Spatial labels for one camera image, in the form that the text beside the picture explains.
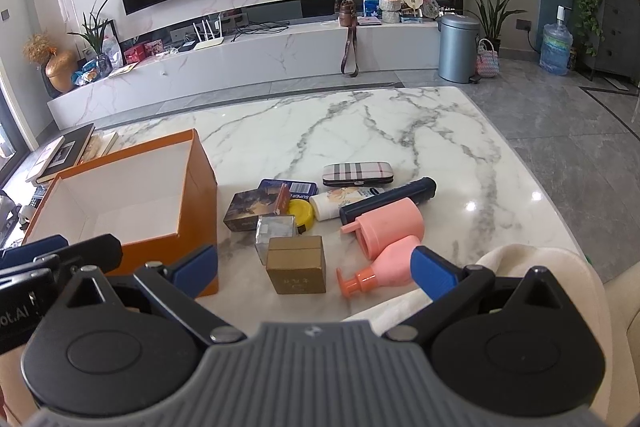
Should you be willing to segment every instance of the dark grey cabinet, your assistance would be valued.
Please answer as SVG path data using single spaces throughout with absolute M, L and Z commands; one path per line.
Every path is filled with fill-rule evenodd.
M 593 39 L 597 54 L 584 55 L 591 70 L 640 76 L 640 0 L 603 0 L 598 12 L 603 41 Z

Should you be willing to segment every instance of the grey ribbed panel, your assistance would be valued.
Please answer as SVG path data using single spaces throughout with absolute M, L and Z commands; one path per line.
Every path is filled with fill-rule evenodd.
M 317 336 L 305 333 L 318 326 Z M 420 347 L 377 338 L 369 323 L 266 324 L 209 348 L 178 393 L 113 419 L 40 411 L 28 427 L 604 427 L 586 407 L 547 419 L 496 415 L 454 395 Z

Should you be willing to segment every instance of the tv stand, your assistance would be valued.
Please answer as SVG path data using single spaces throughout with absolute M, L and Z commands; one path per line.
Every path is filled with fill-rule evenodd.
M 347 28 L 337 21 L 291 26 L 277 34 L 177 55 L 151 57 L 126 74 L 78 87 L 49 102 L 61 130 L 153 103 L 228 87 L 340 73 Z M 360 71 L 438 67 L 435 22 L 358 27 Z M 353 57 L 347 71 L 353 70 Z

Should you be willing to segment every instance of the trash can lid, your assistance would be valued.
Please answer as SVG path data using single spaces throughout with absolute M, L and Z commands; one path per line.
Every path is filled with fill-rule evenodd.
M 475 17 L 467 17 L 466 15 L 457 15 L 455 13 L 447 14 L 441 19 L 442 24 L 451 26 L 452 28 L 460 28 L 461 30 L 479 30 L 480 21 Z

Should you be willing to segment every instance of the grey tile floor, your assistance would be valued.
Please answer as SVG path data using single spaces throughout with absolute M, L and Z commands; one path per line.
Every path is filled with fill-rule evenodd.
M 551 76 L 533 62 L 501 60 L 500 64 L 497 78 L 455 85 L 529 166 L 600 277 L 612 279 L 640 261 L 640 118 L 631 122 L 637 99 L 583 89 L 614 91 L 603 79 L 590 82 L 577 73 Z M 96 127 L 289 92 L 443 85 L 453 84 L 433 70 L 361 73 L 356 78 L 315 76 L 188 96 L 103 118 Z

